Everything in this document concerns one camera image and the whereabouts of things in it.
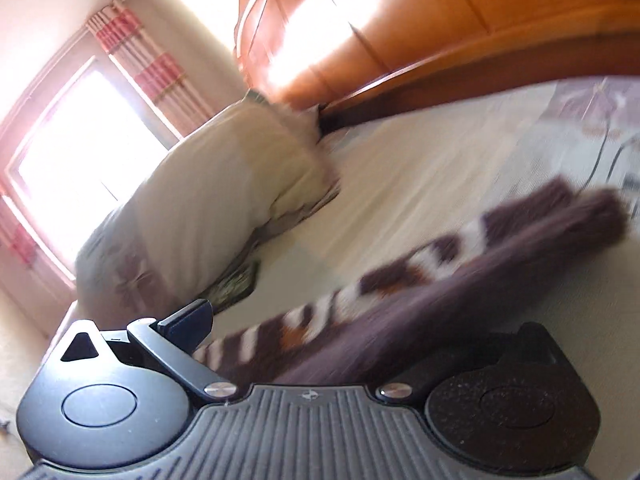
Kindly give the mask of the striped pastel bed sheet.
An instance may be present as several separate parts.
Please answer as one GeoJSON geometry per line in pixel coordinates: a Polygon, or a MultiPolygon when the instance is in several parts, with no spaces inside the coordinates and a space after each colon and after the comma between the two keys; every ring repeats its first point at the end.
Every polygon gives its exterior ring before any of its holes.
{"type": "Polygon", "coordinates": [[[493,96],[321,135],[320,148],[340,177],[337,196],[254,248],[243,263],[262,264],[256,289],[216,315],[195,352],[352,284],[553,179],[577,192],[597,189],[559,176],[484,206],[484,193],[514,148],[516,127],[499,116],[510,106],[505,96],[493,96]]]}

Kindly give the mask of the pink striped left curtain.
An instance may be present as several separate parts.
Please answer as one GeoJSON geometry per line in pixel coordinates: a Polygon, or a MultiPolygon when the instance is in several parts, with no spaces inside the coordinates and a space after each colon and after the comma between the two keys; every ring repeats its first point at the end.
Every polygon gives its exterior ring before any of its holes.
{"type": "Polygon", "coordinates": [[[43,276],[41,248],[4,185],[1,185],[1,245],[9,249],[21,269],[40,278],[43,276]]]}

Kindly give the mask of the bright window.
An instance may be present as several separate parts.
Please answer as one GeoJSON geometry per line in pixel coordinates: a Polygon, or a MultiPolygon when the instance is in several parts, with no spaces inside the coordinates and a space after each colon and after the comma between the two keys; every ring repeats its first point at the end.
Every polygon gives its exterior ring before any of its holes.
{"type": "Polygon", "coordinates": [[[97,55],[16,132],[3,200],[66,282],[89,235],[182,138],[114,58],[97,55]]]}

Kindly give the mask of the orange wooden headboard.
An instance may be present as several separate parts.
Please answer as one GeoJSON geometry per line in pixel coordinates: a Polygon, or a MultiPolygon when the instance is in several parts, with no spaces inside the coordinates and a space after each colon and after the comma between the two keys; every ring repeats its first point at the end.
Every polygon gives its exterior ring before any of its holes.
{"type": "Polygon", "coordinates": [[[639,0],[239,0],[250,88],[324,132],[557,79],[639,71],[639,0]]]}

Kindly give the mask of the floral cream pillow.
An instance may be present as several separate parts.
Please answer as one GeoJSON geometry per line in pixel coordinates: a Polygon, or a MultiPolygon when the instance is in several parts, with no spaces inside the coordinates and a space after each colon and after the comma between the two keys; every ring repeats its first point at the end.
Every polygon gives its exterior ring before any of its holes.
{"type": "Polygon", "coordinates": [[[102,330],[163,318],[340,190],[319,112],[250,90],[160,161],[78,252],[77,314],[102,330]]]}

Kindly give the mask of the dark brown fuzzy sweater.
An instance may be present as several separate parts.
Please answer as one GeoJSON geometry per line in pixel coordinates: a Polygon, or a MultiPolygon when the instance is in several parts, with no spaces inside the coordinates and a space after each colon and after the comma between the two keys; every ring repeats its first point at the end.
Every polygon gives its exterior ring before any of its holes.
{"type": "Polygon", "coordinates": [[[627,231],[616,191],[553,179],[352,284],[206,344],[195,359],[242,388],[377,382],[521,314],[627,231]]]}

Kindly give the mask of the dark green patterned packet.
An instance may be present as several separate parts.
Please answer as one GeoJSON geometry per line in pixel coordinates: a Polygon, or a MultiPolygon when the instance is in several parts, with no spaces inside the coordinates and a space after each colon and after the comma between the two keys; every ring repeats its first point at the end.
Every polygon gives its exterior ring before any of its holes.
{"type": "Polygon", "coordinates": [[[225,278],[209,286],[201,297],[207,299],[213,307],[214,315],[238,304],[250,296],[258,281],[260,261],[247,261],[225,278]]]}

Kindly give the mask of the pink striped curtain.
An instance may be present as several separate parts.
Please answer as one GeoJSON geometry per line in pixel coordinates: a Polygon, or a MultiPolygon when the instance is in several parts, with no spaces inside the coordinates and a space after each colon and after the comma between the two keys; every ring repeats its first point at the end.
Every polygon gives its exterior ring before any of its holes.
{"type": "Polygon", "coordinates": [[[128,6],[112,1],[88,19],[87,27],[180,136],[188,136],[214,116],[181,65],[128,6]]]}
{"type": "Polygon", "coordinates": [[[41,248],[4,185],[1,185],[1,245],[9,249],[21,269],[40,278],[43,276],[41,248]]]}

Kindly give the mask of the pink striped right curtain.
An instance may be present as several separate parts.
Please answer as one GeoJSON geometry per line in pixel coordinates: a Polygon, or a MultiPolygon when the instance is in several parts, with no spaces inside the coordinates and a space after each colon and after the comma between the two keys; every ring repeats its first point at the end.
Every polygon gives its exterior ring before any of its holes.
{"type": "Polygon", "coordinates": [[[112,1],[88,19],[87,27],[180,136],[188,136],[214,116],[181,65],[128,6],[112,1]]]}

